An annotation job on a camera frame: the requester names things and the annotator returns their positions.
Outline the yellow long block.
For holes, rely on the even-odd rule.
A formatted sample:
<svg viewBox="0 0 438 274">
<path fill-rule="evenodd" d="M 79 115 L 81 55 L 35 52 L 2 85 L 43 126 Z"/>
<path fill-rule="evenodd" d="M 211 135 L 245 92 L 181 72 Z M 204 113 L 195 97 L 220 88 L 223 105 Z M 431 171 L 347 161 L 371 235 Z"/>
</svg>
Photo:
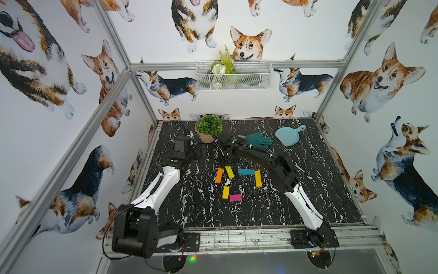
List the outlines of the yellow long block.
<svg viewBox="0 0 438 274">
<path fill-rule="evenodd" d="M 234 174 L 234 172 L 233 172 L 231 166 L 225 166 L 225 169 L 226 169 L 226 171 L 227 171 L 228 178 L 229 178 L 229 179 L 233 179 L 233 178 L 235 177 L 235 174 Z"/>
<path fill-rule="evenodd" d="M 261 188 L 262 187 L 261 171 L 260 170 L 256 170 L 254 172 L 254 177 L 255 177 L 256 187 L 257 188 Z"/>
</svg>

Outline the cyan long block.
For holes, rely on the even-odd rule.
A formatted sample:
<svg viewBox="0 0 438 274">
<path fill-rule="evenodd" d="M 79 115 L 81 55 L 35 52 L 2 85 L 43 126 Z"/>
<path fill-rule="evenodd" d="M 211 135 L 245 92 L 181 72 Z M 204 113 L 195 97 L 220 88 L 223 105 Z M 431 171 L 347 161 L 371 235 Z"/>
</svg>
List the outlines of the cyan long block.
<svg viewBox="0 0 438 274">
<path fill-rule="evenodd" d="M 255 171 L 248 169 L 239 169 L 238 174 L 241 176 L 255 176 Z"/>
</svg>

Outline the orange long block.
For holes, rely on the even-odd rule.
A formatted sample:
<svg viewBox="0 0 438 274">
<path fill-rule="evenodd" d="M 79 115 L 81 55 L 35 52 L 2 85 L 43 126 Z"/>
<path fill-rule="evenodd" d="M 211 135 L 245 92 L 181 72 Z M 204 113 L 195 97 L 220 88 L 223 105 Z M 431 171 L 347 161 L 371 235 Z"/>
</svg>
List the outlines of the orange long block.
<svg viewBox="0 0 438 274">
<path fill-rule="evenodd" d="M 224 173 L 224 169 L 218 168 L 217 175 L 216 175 L 216 178 L 215 178 L 215 183 L 218 183 L 218 184 L 221 183 L 223 173 Z"/>
</svg>

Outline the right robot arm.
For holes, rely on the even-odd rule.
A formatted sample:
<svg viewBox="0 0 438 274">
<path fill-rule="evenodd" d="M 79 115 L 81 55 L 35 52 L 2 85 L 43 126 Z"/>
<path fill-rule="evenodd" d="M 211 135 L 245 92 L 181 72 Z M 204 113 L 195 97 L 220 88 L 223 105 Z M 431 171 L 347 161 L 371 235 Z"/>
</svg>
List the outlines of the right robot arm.
<svg viewBox="0 0 438 274">
<path fill-rule="evenodd" d="M 238 156 L 264 167 L 270 176 L 274 189 L 283 193 L 293 204 L 305 225 L 305 232 L 293 236 L 294 248 L 337 248 L 339 246 L 335 232 L 330 224 L 316 210 L 303 186 L 292 160 L 270 149 L 273 140 L 261 134 L 237 135 L 228 139 L 215 139 L 220 153 L 228 162 Z"/>
</svg>

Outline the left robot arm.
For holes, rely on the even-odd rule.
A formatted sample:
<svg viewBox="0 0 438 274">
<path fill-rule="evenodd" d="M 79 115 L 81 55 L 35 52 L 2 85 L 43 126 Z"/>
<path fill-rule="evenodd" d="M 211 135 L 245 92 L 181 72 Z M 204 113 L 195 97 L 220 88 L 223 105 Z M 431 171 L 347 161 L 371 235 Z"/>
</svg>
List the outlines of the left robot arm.
<svg viewBox="0 0 438 274">
<path fill-rule="evenodd" d="M 193 161 L 203 156 L 193 138 L 174 138 L 171 154 L 160 166 L 156 178 L 131 204 L 116 211 L 112 234 L 112 250 L 130 256 L 150 258 L 156 251 L 179 251 L 184 244 L 181 226 L 159 226 L 161 205 Z"/>
</svg>

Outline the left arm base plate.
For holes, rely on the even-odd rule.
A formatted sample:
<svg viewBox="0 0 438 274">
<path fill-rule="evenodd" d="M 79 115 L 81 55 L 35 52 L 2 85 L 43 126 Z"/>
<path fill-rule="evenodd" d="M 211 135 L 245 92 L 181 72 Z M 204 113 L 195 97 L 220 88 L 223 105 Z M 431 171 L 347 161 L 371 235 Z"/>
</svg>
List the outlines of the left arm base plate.
<svg viewBox="0 0 438 274">
<path fill-rule="evenodd" d="M 171 235 L 158 240 L 154 253 L 198 252 L 200 249 L 199 233 L 183 233 Z"/>
</svg>

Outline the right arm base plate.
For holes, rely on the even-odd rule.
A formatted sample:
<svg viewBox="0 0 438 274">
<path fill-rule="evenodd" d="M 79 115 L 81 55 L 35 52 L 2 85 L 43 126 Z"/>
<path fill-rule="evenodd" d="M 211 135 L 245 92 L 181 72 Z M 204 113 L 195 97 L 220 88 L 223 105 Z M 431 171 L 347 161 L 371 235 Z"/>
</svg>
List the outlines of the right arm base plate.
<svg viewBox="0 0 438 274">
<path fill-rule="evenodd" d="M 328 231 L 291 230 L 291 245 L 295 249 L 338 248 L 339 241 L 332 229 Z"/>
</svg>

